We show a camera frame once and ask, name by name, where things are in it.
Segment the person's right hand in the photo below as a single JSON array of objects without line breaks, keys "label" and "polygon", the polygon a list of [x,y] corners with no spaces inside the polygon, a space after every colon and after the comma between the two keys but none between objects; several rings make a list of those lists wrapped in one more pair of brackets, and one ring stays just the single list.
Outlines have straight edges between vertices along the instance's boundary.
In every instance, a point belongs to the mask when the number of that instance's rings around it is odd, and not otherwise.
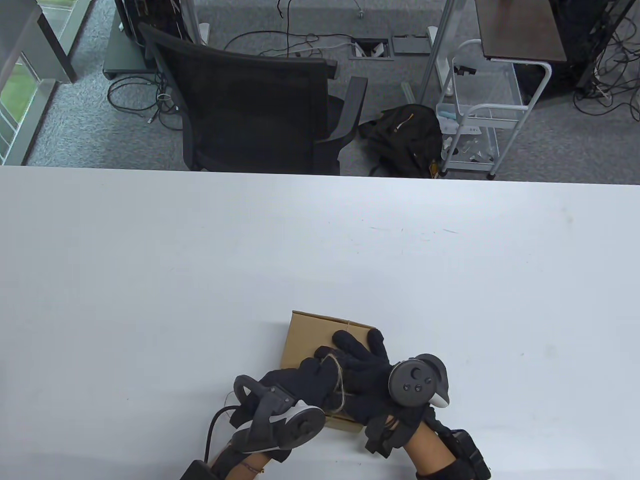
[{"label": "person's right hand", "polygon": [[362,425],[366,450],[387,458],[406,446],[423,422],[436,393],[436,374],[420,359],[391,364],[377,329],[368,330],[366,344],[346,330],[334,332],[332,341],[314,352],[319,361],[334,361],[339,375],[322,409]]}]

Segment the person's left hand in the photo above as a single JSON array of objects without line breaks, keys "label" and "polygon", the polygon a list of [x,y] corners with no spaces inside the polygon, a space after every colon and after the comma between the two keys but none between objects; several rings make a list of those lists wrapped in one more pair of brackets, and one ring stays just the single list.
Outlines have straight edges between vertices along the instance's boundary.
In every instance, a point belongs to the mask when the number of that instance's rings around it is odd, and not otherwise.
[{"label": "person's left hand", "polygon": [[225,479],[253,454],[279,463],[324,428],[322,407],[338,386],[331,359],[307,358],[297,368],[272,370],[258,381],[238,375],[233,391],[239,405],[230,418],[230,445],[213,462],[215,477]]}]

